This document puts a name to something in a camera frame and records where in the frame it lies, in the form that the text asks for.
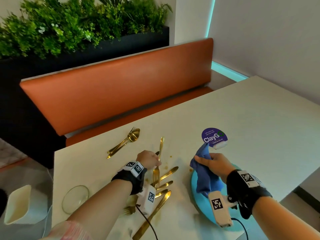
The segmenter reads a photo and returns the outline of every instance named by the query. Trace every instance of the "hand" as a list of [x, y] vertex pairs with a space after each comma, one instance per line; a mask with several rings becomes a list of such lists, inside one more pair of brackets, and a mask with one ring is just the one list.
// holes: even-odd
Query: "hand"
[[146, 169], [152, 169], [155, 166], [160, 166], [159, 157], [151, 151], [142, 151], [138, 154], [136, 161], [140, 162]]
[[198, 156], [194, 156], [194, 159], [198, 163], [207, 166], [211, 172], [218, 175], [226, 183], [228, 175], [236, 168], [222, 153], [210, 153], [210, 157], [212, 160]]

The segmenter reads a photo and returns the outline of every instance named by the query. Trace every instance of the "wrist strap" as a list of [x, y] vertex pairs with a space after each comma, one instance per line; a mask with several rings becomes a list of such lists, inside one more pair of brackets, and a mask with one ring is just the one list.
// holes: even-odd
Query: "wrist strap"
[[142, 192], [144, 174], [147, 169], [142, 166], [138, 161], [128, 162], [123, 166], [118, 173], [111, 179], [121, 179], [125, 181], [130, 181], [132, 183], [132, 190], [130, 195], [135, 195]]
[[239, 210], [244, 219], [249, 219], [252, 215], [254, 204], [260, 197], [272, 197], [258, 178], [240, 169], [236, 169], [228, 175], [226, 188], [229, 201], [238, 201]]

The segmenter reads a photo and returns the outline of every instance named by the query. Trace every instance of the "orange cushion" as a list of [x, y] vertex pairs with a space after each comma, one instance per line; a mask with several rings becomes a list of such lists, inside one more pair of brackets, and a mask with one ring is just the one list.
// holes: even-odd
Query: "orange cushion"
[[70, 138], [67, 138], [66, 146], [68, 147], [68, 146], [76, 144], [76, 143], [78, 143], [80, 141], [84, 141], [84, 140], [86, 140], [88, 138], [97, 136], [99, 134], [102, 134], [102, 133], [110, 131], [110, 130], [113, 130], [113, 129], [118, 128], [118, 127], [120, 127], [122, 125], [126, 125], [128, 123], [133, 122], [133, 121], [136, 121], [136, 120], [139, 120], [141, 118], [147, 117], [149, 115], [155, 114], [157, 112], [160, 112], [162, 110], [168, 109], [170, 107], [173, 107], [175, 105], [181, 104], [183, 102], [186, 102], [188, 100], [194, 99], [196, 97], [199, 97], [201, 95], [204, 95], [204, 94], [212, 92], [212, 91], [213, 90], [211, 88], [209, 88], [209, 87], [198, 88], [196, 90], [193, 90], [193, 91], [188, 92], [186, 94], [183, 94], [181, 96], [178, 96], [178, 97], [175, 97], [175, 98], [170, 99], [168, 101], [165, 101], [165, 102], [163, 102], [161, 104], [157, 104], [157, 105], [155, 105], [153, 107], [144, 109], [144, 110], [136, 112], [136, 113], [132, 113], [132, 114], [130, 114], [130, 115], [126, 116], [126, 117], [122, 117], [122, 118], [120, 118], [118, 120], [109, 122], [107, 124], [98, 126], [96, 128], [87, 130], [87, 131], [82, 132], [82, 133], [76, 134], [76, 135], [74, 135], [74, 136], [72, 136]]
[[206, 84], [208, 38], [22, 81], [58, 135]]

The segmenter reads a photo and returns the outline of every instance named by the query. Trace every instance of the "pink sleeve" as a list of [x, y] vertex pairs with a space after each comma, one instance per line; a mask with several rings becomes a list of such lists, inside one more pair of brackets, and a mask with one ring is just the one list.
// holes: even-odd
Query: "pink sleeve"
[[89, 233], [75, 221], [63, 221], [51, 229], [49, 235], [41, 240], [93, 240]]

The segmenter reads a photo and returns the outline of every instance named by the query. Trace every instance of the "table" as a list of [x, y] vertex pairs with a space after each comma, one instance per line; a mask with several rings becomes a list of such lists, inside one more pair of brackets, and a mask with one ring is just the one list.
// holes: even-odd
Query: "table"
[[[243, 232], [228, 232], [209, 222], [190, 199], [190, 160], [203, 144], [201, 133], [214, 127], [228, 136], [218, 151], [257, 176], [278, 201], [320, 166], [320, 106], [258, 76], [232, 84], [159, 113], [55, 152], [52, 225], [66, 220], [61, 202], [76, 185], [94, 194], [126, 162], [142, 150], [158, 151], [165, 137], [160, 175], [174, 166], [166, 181], [172, 194], [152, 220], [159, 239], [237, 239]], [[131, 128], [139, 139], [112, 158], [107, 151], [122, 141]], [[146, 173], [151, 180], [152, 173]], [[144, 222], [135, 213], [118, 218], [108, 239], [130, 239]], [[154, 239], [149, 228], [143, 239]]]

